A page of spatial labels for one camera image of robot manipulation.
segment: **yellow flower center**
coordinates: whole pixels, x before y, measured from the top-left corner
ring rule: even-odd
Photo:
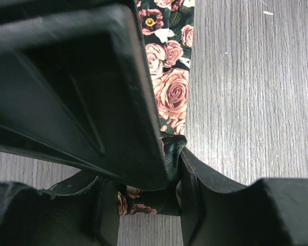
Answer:
[[[152,19],[152,18],[148,18],[146,21],[145,21],[146,25],[148,25],[149,27],[152,27],[155,25],[155,21]]]

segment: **gray surface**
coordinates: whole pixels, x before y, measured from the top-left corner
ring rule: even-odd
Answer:
[[[196,2],[188,147],[245,184],[308,177],[308,0],[263,1]],[[47,188],[73,173],[0,153],[0,180]],[[179,219],[123,217],[119,242],[181,245]]]

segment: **floral fabric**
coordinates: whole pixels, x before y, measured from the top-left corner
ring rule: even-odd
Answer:
[[[120,215],[179,215],[176,186],[180,181],[179,156],[186,145],[180,134],[185,129],[194,0],[137,0],[137,8],[170,183],[167,189],[154,192],[121,185],[118,210]]]

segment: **wood grain surface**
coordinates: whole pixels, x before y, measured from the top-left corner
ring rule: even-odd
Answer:
[[[245,184],[308,177],[308,0],[197,1],[195,24],[188,147]],[[48,188],[76,171],[0,153],[0,180]],[[122,217],[119,245],[182,245],[179,218]]]

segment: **black object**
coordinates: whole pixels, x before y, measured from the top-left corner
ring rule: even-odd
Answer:
[[[116,245],[119,183],[169,185],[137,18],[133,0],[0,1],[0,151],[86,170],[0,183],[0,246]],[[179,165],[184,245],[308,245],[308,180],[246,187],[186,148]]]

